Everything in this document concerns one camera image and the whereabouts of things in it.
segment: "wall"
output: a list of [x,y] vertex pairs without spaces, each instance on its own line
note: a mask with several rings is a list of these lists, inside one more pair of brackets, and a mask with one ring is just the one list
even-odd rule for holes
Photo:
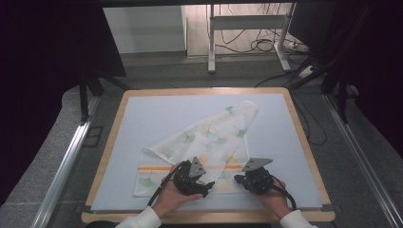
[[120,53],[186,50],[184,7],[104,9]]

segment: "person's right hand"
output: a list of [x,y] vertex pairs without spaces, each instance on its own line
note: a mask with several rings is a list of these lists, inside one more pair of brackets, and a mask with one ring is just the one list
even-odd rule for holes
[[[285,183],[281,180],[278,182],[274,179],[274,185],[285,190]],[[270,191],[262,195],[253,195],[263,203],[267,210],[273,212],[278,219],[282,219],[291,212],[290,208],[288,208],[287,198],[274,189],[270,189]]]

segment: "cloth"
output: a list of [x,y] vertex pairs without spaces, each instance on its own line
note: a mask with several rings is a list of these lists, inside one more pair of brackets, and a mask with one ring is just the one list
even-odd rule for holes
[[250,101],[227,106],[144,148],[134,196],[152,196],[170,166],[192,161],[193,157],[198,158],[206,171],[200,182],[214,181],[217,184],[213,187],[215,193],[244,192],[233,177],[249,160],[244,136],[257,112],[258,107]]
[[[283,228],[317,228],[311,225],[299,210],[291,212],[282,218],[279,223]],[[148,206],[140,215],[126,218],[116,228],[157,228],[160,227],[161,224],[160,218],[158,218],[154,210]]]

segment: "person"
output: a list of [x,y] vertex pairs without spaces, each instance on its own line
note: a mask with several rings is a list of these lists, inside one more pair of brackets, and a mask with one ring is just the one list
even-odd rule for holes
[[[285,183],[281,180],[275,180],[277,187],[285,188]],[[287,198],[276,190],[271,189],[263,195],[255,195],[264,205],[264,207],[274,213],[283,228],[315,228],[302,215],[301,211],[291,211],[287,205]],[[199,200],[202,194],[190,196],[183,195],[170,180],[163,191],[157,197],[154,205],[147,206],[138,216],[127,217],[116,228],[157,228],[162,225],[161,219],[168,213],[178,209],[183,203]]]

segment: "white sleeve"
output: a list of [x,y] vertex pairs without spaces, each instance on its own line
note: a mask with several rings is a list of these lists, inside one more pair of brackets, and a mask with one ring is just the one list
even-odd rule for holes
[[299,210],[291,212],[282,218],[279,223],[283,228],[317,228],[311,225]]
[[138,216],[126,218],[116,228],[158,228],[161,224],[154,210],[147,206]]

